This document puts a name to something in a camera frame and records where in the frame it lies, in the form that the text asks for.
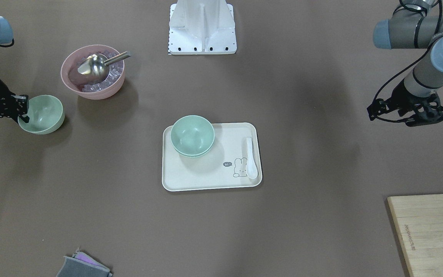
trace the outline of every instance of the wooden cutting board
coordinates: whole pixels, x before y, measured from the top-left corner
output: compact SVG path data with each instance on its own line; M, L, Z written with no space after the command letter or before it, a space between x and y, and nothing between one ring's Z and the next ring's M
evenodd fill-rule
M388 199L411 277L443 277L443 194Z

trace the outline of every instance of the green bowl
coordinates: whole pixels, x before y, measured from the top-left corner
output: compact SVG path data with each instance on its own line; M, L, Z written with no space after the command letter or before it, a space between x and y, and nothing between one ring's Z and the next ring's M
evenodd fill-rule
M188 115L175 122L170 139L174 149L186 157L206 154L215 142L215 129L204 117Z
M65 119L63 104L52 95L39 95L28 100L28 117L25 123L18 118L20 127L37 135L45 135L56 131Z

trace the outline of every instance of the scoop handle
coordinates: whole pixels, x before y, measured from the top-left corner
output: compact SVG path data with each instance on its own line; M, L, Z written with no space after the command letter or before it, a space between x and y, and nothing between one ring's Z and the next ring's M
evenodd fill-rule
M103 64L108 67L109 65L112 65L113 63L122 61L125 58L129 58L131 56L130 51L125 51L124 53L118 54L117 56L114 56L112 58L108 58L103 62Z

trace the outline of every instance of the pink bowl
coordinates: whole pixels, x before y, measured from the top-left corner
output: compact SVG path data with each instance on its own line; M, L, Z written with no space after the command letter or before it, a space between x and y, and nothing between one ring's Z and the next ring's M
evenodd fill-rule
M74 67L79 61L83 59L83 57L87 56L89 53L94 53L97 51L103 52L103 51L109 51L110 53L119 53L116 49L113 49L112 47L106 46L106 45L100 45L100 44L94 44L94 45L88 45L85 47L81 47L80 49L74 51L71 53L64 61L63 65L61 66L61 80L67 86L68 89L74 91L77 95L92 99L92 100L100 100L105 99L107 97L111 97L114 94L116 94L119 89L121 89L121 86L124 84L125 80L125 65L124 61L120 61L119 63L123 63L123 72L121 76L109 87L96 91L96 92L83 92L78 89L78 87L71 83L71 81L68 78L68 73L71 70L72 67Z

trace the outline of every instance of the bunny illustration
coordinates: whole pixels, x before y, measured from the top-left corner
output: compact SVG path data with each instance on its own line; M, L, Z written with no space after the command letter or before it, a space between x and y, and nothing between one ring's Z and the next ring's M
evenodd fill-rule
M246 177L247 176L247 158L237 158L235 159L235 162L233 163L235 165L234 168L234 177Z

